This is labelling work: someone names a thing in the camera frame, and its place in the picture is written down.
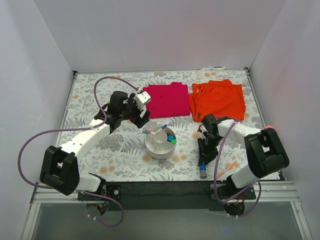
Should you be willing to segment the blue cap grey glue stick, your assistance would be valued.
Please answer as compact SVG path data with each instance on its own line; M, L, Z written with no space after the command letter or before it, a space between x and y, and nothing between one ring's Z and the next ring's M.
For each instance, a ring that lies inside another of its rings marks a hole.
M204 163L202 163L199 166L199 177L201 179L206 179L207 178L207 171L206 171L206 165Z

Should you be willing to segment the orange thin pen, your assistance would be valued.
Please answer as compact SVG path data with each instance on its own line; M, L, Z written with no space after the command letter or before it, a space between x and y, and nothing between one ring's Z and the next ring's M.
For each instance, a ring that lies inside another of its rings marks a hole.
M225 168L222 172L220 172L216 178L219 179L221 176L223 176L226 172L228 172L237 162L232 162L227 168Z

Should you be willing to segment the blue cap black highlighter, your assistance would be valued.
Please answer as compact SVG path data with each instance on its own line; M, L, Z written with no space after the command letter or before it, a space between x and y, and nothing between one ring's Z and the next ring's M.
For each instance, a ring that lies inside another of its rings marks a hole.
M167 136L167 139L168 139L169 141L172 141L172 140L174 139L174 137L173 137L172 135L168 135L168 136Z

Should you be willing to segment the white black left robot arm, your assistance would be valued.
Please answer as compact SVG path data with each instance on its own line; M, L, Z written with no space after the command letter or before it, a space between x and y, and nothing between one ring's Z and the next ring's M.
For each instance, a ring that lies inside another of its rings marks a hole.
M123 121L131 121L142 128L150 111L145 105L151 101L146 91L128 95L114 91L110 102L103 105L86 130L66 143L50 146L44 153L40 182L68 196L75 191L87 191L95 200L106 196L105 179L93 173L81 173L79 161L102 139L112 134Z

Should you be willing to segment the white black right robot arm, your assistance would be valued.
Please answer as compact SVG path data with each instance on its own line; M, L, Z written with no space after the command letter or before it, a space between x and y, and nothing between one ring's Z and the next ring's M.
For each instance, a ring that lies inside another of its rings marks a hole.
M219 187L232 199L243 195L245 188L250 184L285 169L290 164L283 144L272 127L252 128L230 117L216 118L213 114L206 115L201 123L197 130L204 136L197 139L201 178L207 177L206 166L220 158L223 144L227 139L245 148L247 165L229 175L226 184Z

